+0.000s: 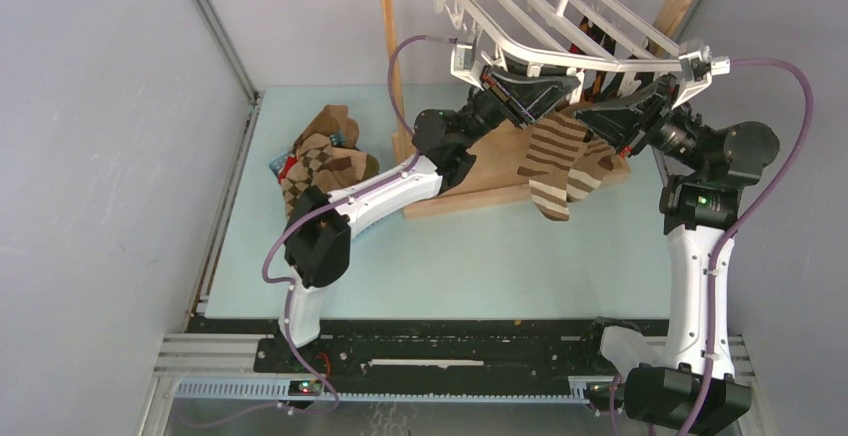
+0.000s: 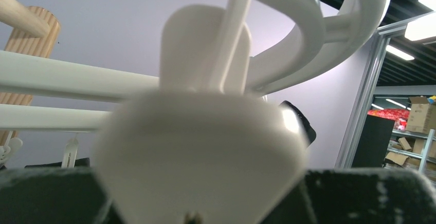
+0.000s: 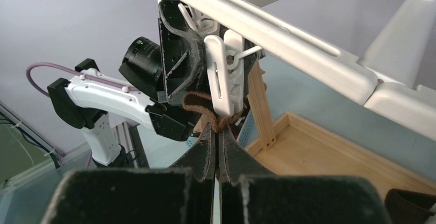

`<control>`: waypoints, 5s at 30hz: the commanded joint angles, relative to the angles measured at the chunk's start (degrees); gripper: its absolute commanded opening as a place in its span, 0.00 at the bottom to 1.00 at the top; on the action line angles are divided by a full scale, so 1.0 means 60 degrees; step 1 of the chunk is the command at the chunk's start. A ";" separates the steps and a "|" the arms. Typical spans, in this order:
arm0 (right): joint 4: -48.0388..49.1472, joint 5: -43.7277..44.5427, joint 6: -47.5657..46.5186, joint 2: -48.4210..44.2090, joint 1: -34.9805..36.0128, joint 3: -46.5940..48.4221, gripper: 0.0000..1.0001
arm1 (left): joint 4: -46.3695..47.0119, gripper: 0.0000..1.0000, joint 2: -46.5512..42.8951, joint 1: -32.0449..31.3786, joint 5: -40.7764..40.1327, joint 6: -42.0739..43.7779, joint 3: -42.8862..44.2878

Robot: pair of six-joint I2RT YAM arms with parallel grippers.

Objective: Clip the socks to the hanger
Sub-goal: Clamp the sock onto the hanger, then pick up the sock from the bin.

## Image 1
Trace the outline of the brown striped sock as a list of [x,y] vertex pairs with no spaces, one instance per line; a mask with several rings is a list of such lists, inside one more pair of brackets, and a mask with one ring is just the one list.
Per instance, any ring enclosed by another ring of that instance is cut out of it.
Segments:
[[530,198],[548,220],[570,219],[567,178],[583,155],[587,128],[570,112],[553,112],[530,128],[529,146],[517,174],[528,179]]
[[614,148],[594,136],[568,172],[566,201],[576,203],[587,198],[621,163]]

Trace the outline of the white plastic clip hanger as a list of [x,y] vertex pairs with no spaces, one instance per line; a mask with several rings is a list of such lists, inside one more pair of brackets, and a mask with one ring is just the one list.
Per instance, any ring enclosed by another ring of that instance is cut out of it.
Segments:
[[681,73],[679,46],[619,0],[434,0],[458,31],[476,42],[483,64],[540,76],[587,72]]

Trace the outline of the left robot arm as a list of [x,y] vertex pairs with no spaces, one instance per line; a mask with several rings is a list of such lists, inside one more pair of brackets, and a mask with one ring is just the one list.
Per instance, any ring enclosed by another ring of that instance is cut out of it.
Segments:
[[559,71],[526,76],[499,67],[482,70],[459,110],[427,109],[415,118],[415,153],[398,166],[349,188],[307,189],[281,239],[292,270],[279,326],[277,358],[292,372],[316,359],[326,289],[348,269],[352,240],[384,217],[459,186],[476,162],[470,149],[504,122],[524,129],[582,86]]

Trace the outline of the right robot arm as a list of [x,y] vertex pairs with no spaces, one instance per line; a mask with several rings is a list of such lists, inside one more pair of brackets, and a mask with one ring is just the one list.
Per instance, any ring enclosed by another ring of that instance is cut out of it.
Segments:
[[760,181],[780,142],[756,121],[711,128],[677,94],[666,75],[630,96],[574,111],[618,154],[651,148],[688,168],[668,178],[659,203],[672,268],[664,346],[654,349],[637,330],[611,325],[583,344],[581,358],[596,374],[616,369],[611,403],[629,418],[683,435],[716,435],[752,404],[729,349],[728,266],[742,192]]

